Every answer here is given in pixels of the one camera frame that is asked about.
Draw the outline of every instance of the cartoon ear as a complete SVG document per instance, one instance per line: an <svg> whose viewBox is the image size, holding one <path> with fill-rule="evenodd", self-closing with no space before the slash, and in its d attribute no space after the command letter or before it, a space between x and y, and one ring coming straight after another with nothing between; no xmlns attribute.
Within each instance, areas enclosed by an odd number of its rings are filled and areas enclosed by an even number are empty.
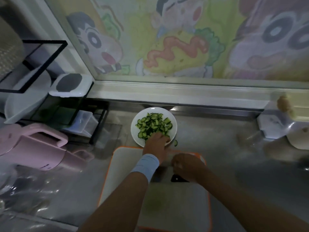
<svg viewBox="0 0 309 232"><path fill-rule="evenodd" d="M153 28L159 28L160 25L161 25L161 15L154 11L151 16L150 16L150 19L151 19L151 25L153 26Z"/></svg>
<svg viewBox="0 0 309 232"><path fill-rule="evenodd" d="M239 0L239 3L238 3L239 12L242 15L249 17L257 1L258 0Z"/></svg>

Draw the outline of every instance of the gray countertop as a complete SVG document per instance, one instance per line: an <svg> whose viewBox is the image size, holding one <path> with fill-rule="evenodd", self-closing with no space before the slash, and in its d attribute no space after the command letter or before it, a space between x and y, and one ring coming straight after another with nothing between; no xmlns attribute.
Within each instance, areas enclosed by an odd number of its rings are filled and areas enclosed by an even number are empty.
<svg viewBox="0 0 309 232"><path fill-rule="evenodd" d="M104 126L110 133L105 148L93 150L96 158L82 173L62 185L49 207L40 211L38 216L79 226L95 211L114 149L138 146L131 136L130 125L134 116L144 108L145 105L141 104L111 103ZM261 146L265 140L255 121L249 121L248 117L188 111L177 108L171 111L178 125L178 146L172 148L200 153L208 167L228 184L284 207L309 222L309 214L305 213L309 208L307 182L292 166L283 166L264 156ZM289 172L295 174L287 178ZM288 192L282 192L283 186ZM211 211L213 232L245 231L213 196Z"/></svg>

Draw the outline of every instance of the pink handle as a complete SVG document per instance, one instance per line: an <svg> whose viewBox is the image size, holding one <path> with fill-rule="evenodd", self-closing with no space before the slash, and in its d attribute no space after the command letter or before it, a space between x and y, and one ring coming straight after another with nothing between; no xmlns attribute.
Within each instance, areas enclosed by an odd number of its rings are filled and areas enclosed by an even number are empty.
<svg viewBox="0 0 309 232"><path fill-rule="evenodd" d="M38 132L43 132L48 135L51 135L57 139L60 139L60 141L56 142L57 147L62 147L65 144L68 143L68 136L45 125L45 124L39 124L39 123L33 123L30 125L27 125L22 128L21 135L24 136L30 136L32 134L38 133Z"/></svg>
<svg viewBox="0 0 309 232"><path fill-rule="evenodd" d="M72 155L75 155L76 157L89 162L90 160L94 159L94 155L88 151L86 151L83 147L79 147L75 149L73 152L71 152Z"/></svg>

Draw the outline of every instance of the person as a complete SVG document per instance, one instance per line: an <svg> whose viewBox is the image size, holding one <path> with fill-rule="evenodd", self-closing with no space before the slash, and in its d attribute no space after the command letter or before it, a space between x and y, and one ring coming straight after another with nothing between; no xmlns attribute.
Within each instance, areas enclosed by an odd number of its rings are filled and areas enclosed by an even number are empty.
<svg viewBox="0 0 309 232"><path fill-rule="evenodd" d="M78 229L78 232L131 232L135 230L149 181L167 157L169 138L154 133L146 141L136 167ZM223 183L204 163L190 154L172 159L175 174L196 182L217 198L248 232L308 232L309 224L273 205L264 204Z"/></svg>

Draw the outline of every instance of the pink appliance lid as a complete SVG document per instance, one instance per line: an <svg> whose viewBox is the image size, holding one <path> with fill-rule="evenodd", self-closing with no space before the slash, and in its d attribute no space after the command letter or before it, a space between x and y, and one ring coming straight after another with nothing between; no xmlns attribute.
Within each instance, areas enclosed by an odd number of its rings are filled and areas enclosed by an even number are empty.
<svg viewBox="0 0 309 232"><path fill-rule="evenodd" d="M0 156L16 146L22 134L21 129L18 124L6 125L0 129Z"/></svg>

